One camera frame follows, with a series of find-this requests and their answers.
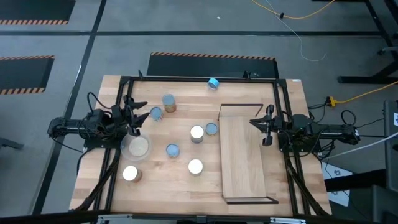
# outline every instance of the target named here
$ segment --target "black table leg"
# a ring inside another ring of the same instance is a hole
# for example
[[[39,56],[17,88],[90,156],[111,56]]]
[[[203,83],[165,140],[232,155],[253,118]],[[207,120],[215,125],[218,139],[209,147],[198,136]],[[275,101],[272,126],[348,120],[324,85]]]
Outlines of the black table leg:
[[[398,70],[398,60],[390,63],[386,68],[377,72],[371,77],[347,77],[340,76],[337,78],[339,83],[357,83],[357,84],[390,84],[398,81],[398,78],[388,77],[393,72]]]
[[[325,180],[326,190],[336,192],[357,188],[366,188],[372,185],[386,186],[386,170],[375,170],[362,174],[354,174],[346,177],[336,177]]]
[[[5,138],[0,138],[0,147],[3,146],[12,147],[14,149],[22,149],[22,147],[24,147],[23,144],[19,144]]]

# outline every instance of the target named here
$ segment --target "gray floor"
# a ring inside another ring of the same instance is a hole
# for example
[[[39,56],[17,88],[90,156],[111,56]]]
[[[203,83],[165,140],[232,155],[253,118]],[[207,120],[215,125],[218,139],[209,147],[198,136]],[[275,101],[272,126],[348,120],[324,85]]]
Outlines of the gray floor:
[[[292,16],[312,12],[325,2],[276,1],[277,10]],[[394,24],[381,1],[372,1],[386,29],[392,33]],[[91,30],[100,1],[79,0],[70,23],[57,26],[0,26],[0,30]],[[285,20],[296,31],[375,31],[376,26],[362,3],[336,2],[310,19]],[[108,1],[101,31],[116,30],[287,30],[272,14],[250,0],[113,0]],[[19,141],[25,147],[16,151],[0,150],[0,217],[30,213],[39,182],[45,170],[53,142],[45,134],[52,118],[61,116],[88,41],[87,37],[0,37],[0,57],[22,55],[55,55],[49,84],[43,94],[0,96],[0,136]],[[372,75],[392,61],[389,54],[376,55],[384,41],[378,37],[302,37],[303,54],[324,60],[309,62],[300,56],[296,37],[238,36],[135,36],[97,37],[81,84],[72,118],[82,119],[88,111],[86,93],[97,93],[103,75],[137,75],[146,73],[151,52],[187,52],[207,54],[263,55],[277,59],[281,78],[303,80],[307,103],[322,103],[332,95],[344,100],[379,85],[340,85],[339,75]],[[361,125],[382,117],[382,102],[397,99],[397,87],[369,95],[346,105],[326,109],[324,123],[340,123],[340,113],[349,109]],[[321,110],[314,111],[319,118]],[[361,134],[383,134],[382,123],[359,130]],[[363,139],[365,145],[376,139]],[[83,141],[68,136],[65,144],[81,149]],[[354,148],[338,144],[335,153]],[[68,210],[76,178],[79,154],[63,148],[43,212]],[[353,172],[366,172],[384,167],[383,146],[331,159],[331,164]],[[362,205],[364,194],[353,193],[356,204]],[[358,217],[352,209],[336,205],[340,217]]]

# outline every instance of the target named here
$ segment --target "clear plastic bowl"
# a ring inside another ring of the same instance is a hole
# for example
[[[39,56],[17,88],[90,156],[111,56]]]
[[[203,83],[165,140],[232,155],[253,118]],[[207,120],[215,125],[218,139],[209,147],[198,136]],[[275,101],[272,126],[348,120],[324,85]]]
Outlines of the clear plastic bowl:
[[[124,158],[133,162],[140,162],[150,154],[152,141],[145,134],[141,134],[138,137],[127,134],[120,143],[120,150]]]

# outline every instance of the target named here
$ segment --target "wooden table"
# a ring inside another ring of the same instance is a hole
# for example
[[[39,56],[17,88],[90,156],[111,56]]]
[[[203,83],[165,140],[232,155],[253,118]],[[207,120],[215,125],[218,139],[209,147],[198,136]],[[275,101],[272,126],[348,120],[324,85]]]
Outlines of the wooden table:
[[[106,75],[103,78],[98,98],[104,105],[113,105],[118,92],[120,76]],[[287,80],[293,114],[308,115],[307,103],[300,80]],[[135,81],[132,97],[135,101],[147,101],[148,105],[137,114],[148,112],[152,107],[162,108],[162,96],[171,93],[177,102],[177,111],[164,113],[164,119],[156,123],[148,118],[141,132],[152,140],[152,152],[148,160],[136,165],[143,172],[140,182],[126,182],[121,173],[132,162],[121,157],[114,187],[111,212],[156,213],[156,214],[207,214],[247,216],[291,216],[289,188],[277,136],[269,147],[261,145],[262,165],[266,180],[267,195],[278,200],[277,205],[227,205],[222,196],[220,136],[205,136],[201,144],[190,140],[189,130],[199,124],[217,123],[222,103],[275,104],[271,84],[222,83],[218,90],[206,89],[201,82],[141,82]],[[265,115],[263,109],[259,116]],[[165,148],[170,143],[180,146],[178,158],[170,159]],[[94,149],[82,160],[75,184],[70,208],[79,206],[97,184],[103,161],[104,149]],[[200,159],[204,164],[201,176],[194,177],[187,166],[191,159]],[[302,158],[305,183],[324,210],[331,213],[322,170],[319,161],[312,155]],[[100,208],[104,208],[108,187],[105,186]],[[300,191],[296,186],[298,208],[303,212]]]

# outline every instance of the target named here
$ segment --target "black floor mat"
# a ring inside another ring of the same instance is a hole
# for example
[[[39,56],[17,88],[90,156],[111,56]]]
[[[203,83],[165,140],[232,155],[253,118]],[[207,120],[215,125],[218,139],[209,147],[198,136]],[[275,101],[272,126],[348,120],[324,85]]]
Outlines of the black floor mat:
[[[279,78],[275,58],[152,52],[147,75]]]
[[[0,58],[0,95],[44,92],[54,58],[53,55]]]
[[[0,0],[0,25],[64,25],[75,0]]]

